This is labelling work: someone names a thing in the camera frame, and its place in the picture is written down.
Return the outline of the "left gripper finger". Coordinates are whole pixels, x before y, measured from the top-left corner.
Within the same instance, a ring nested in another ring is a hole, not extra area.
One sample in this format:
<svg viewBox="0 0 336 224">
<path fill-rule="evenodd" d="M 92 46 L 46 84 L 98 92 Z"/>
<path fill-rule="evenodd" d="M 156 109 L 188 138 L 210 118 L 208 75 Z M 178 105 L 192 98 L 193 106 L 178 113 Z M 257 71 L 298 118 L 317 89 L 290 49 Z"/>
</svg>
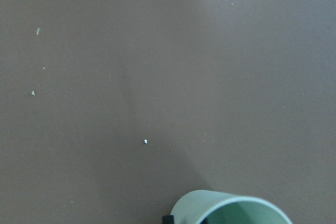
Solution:
<svg viewBox="0 0 336 224">
<path fill-rule="evenodd" d="M 175 224 L 173 215 L 165 215 L 162 217 L 162 224 Z"/>
</svg>

